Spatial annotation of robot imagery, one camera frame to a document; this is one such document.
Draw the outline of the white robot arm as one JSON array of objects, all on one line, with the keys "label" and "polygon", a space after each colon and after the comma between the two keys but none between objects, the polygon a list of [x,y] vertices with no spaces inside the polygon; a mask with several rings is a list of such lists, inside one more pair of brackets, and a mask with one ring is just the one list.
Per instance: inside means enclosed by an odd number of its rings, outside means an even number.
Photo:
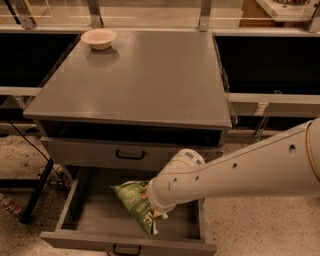
[{"label": "white robot arm", "polygon": [[179,151],[147,186],[153,210],[212,197],[319,196],[320,119],[206,163]]}]

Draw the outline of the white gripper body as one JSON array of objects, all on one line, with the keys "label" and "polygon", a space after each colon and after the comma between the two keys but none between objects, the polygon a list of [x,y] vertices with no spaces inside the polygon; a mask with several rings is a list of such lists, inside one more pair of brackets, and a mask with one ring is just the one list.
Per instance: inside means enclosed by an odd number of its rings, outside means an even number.
[{"label": "white gripper body", "polygon": [[155,178],[149,181],[146,187],[146,195],[151,204],[151,208],[160,214],[167,213],[175,208],[175,204],[169,203],[164,199],[161,199],[160,196],[157,194]]}]

